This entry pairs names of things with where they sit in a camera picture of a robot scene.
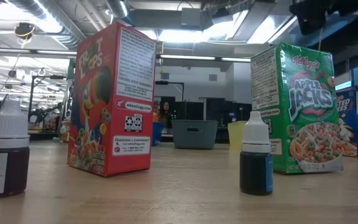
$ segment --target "blue cereal box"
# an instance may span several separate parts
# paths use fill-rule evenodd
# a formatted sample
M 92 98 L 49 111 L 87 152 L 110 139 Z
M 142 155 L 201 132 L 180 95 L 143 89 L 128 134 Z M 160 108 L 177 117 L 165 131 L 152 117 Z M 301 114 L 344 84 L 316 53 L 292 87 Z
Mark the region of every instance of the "blue cereal box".
M 344 156 L 358 157 L 358 87 L 336 92 Z

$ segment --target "dropper bottle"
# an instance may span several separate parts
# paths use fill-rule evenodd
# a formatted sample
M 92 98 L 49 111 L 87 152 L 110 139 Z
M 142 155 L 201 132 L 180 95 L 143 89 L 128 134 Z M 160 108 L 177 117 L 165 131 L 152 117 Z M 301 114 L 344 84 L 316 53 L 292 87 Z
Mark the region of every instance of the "dropper bottle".
M 251 195 L 273 192 L 273 159 L 268 126 L 259 111 L 251 111 L 244 125 L 240 154 L 240 188 Z
M 6 100 L 0 111 L 0 197 L 22 193 L 27 186 L 29 137 L 20 102 Z

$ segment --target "dark red liquid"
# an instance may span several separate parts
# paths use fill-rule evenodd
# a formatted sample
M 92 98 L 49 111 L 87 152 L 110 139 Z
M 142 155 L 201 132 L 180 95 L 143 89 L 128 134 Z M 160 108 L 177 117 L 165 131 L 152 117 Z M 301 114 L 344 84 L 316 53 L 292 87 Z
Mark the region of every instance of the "dark red liquid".
M 4 192 L 0 197 L 22 193 L 27 187 L 30 149 L 0 149 L 0 153 L 7 153 Z

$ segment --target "person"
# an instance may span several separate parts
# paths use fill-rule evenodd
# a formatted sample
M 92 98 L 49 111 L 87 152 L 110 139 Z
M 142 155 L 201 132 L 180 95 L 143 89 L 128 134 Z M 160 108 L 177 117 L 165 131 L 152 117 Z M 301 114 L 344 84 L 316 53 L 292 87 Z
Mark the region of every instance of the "person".
M 166 128 L 167 130 L 172 128 L 171 111 L 170 111 L 168 102 L 165 102 L 163 104 L 163 107 L 162 107 L 162 110 L 160 113 L 160 122 L 164 124 L 164 128 Z

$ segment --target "gray storage bin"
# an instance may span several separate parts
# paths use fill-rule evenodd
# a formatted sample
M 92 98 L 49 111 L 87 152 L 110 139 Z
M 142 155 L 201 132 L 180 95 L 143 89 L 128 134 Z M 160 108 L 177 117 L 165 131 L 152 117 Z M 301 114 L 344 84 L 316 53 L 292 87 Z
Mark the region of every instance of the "gray storage bin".
M 173 143 L 179 149 L 212 149 L 217 121 L 172 120 Z

